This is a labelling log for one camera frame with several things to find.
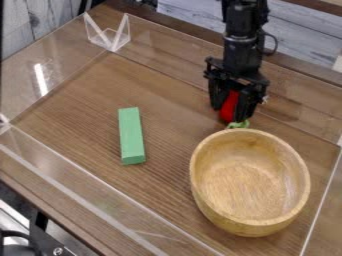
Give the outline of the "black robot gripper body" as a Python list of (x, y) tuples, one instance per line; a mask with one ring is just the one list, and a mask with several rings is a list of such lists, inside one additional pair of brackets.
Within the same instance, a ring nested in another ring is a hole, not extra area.
[(264, 88), (269, 84), (265, 77), (259, 72), (263, 55), (263, 41), (257, 37), (223, 37), (224, 48), (223, 58), (208, 56), (205, 58), (207, 68), (204, 77), (235, 82), (243, 79), (249, 82), (248, 87)]

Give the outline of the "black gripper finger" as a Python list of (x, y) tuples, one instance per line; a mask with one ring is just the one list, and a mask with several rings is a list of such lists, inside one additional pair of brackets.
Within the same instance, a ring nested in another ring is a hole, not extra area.
[(221, 108), (229, 93), (229, 86), (227, 82), (219, 79), (211, 79), (208, 81), (208, 93), (211, 107), (215, 111), (217, 111)]
[(245, 87), (239, 91), (233, 114), (233, 120), (236, 122), (243, 122), (252, 116), (256, 105), (263, 102), (264, 96), (264, 88)]

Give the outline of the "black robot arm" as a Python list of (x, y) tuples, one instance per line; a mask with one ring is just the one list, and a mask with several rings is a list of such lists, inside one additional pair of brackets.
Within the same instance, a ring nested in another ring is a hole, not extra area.
[(264, 102), (268, 79), (259, 69), (264, 56), (277, 50), (277, 40), (263, 30), (267, 0), (221, 0), (223, 57), (205, 58), (209, 104), (227, 123), (243, 123)]

